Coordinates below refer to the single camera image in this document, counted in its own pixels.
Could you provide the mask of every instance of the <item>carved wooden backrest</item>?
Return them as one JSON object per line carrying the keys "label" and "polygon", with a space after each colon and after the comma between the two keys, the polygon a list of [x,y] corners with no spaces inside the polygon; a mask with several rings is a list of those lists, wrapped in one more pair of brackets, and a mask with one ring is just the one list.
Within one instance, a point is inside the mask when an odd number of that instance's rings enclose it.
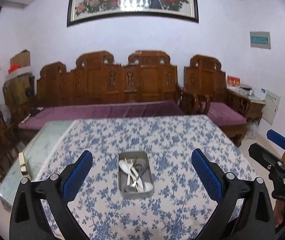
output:
{"label": "carved wooden backrest", "polygon": [[76,68],[56,62],[37,80],[39,106],[147,102],[175,99],[177,66],[162,51],[137,51],[129,64],[114,64],[107,51],[81,55]]}
{"label": "carved wooden backrest", "polygon": [[184,87],[189,93],[208,95],[216,102],[225,101],[226,73],[218,59],[195,55],[184,68]]}

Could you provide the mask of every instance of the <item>purple seat cushion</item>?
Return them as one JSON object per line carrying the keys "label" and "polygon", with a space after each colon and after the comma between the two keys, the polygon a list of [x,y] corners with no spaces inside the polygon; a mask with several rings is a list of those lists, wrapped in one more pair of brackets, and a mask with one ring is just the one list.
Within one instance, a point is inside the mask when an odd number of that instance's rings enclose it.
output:
{"label": "purple seat cushion", "polygon": [[217,126],[246,123],[246,118],[224,103],[211,102],[207,116]]}
{"label": "purple seat cushion", "polygon": [[49,121],[183,114],[173,100],[110,105],[58,106],[45,108],[35,117],[30,117],[25,123],[20,123],[19,128],[40,130]]}

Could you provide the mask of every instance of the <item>silver screw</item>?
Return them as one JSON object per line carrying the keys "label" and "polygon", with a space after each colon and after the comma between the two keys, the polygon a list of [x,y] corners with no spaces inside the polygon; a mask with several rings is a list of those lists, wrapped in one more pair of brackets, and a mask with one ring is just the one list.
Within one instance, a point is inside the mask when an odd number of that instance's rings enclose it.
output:
{"label": "silver screw", "polygon": [[263,180],[263,178],[261,178],[261,177],[258,177],[256,180],[257,180],[257,182],[258,182],[259,184],[263,184],[263,183],[264,183],[264,180]]}
{"label": "silver screw", "polygon": [[51,180],[56,180],[56,179],[58,179],[58,174],[52,174],[51,176],[50,176],[50,179]]}
{"label": "silver screw", "polygon": [[21,181],[20,181],[22,184],[26,184],[28,182],[28,179],[27,178],[23,178]]}
{"label": "silver screw", "polygon": [[234,179],[235,175],[229,172],[229,173],[227,173],[226,177],[229,179]]}

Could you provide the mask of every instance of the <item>table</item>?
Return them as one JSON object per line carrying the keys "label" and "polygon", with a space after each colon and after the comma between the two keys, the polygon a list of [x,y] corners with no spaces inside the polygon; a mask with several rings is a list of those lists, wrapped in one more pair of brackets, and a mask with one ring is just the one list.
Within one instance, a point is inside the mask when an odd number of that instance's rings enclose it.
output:
{"label": "table", "polygon": [[[31,179],[35,179],[38,175],[44,161],[71,123],[72,121],[48,122],[26,146],[23,153],[28,163]],[[19,160],[17,159],[0,185],[0,199],[7,211],[11,210],[22,178]]]}
{"label": "table", "polygon": [[[47,179],[74,163],[84,150],[93,166],[71,213],[91,239],[191,239],[216,207],[194,171],[190,156],[200,148],[224,172],[240,179],[257,175],[223,132],[205,115],[76,120],[56,144],[36,180]],[[124,200],[118,190],[118,153],[148,154],[155,183],[152,197]],[[241,201],[234,217],[238,215]],[[43,202],[48,222],[60,231]]]}
{"label": "table", "polygon": [[254,120],[259,124],[263,116],[262,109],[266,102],[258,97],[227,89],[227,105],[244,116],[247,121]]}

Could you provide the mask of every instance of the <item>blue floral tablecloth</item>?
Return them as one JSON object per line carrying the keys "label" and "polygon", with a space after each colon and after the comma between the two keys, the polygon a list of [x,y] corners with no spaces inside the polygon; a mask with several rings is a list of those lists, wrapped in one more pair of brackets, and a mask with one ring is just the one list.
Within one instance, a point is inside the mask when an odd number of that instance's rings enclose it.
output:
{"label": "blue floral tablecloth", "polygon": [[[216,207],[190,161],[200,148],[210,161],[238,178],[256,173],[234,144],[205,115],[76,120],[53,149],[36,180],[47,179],[74,163],[84,150],[93,166],[75,200],[72,214],[91,239],[195,237]],[[118,190],[118,153],[144,150],[155,183],[152,197],[124,200]],[[238,203],[234,213],[239,213]],[[47,203],[53,231],[61,235]]]}

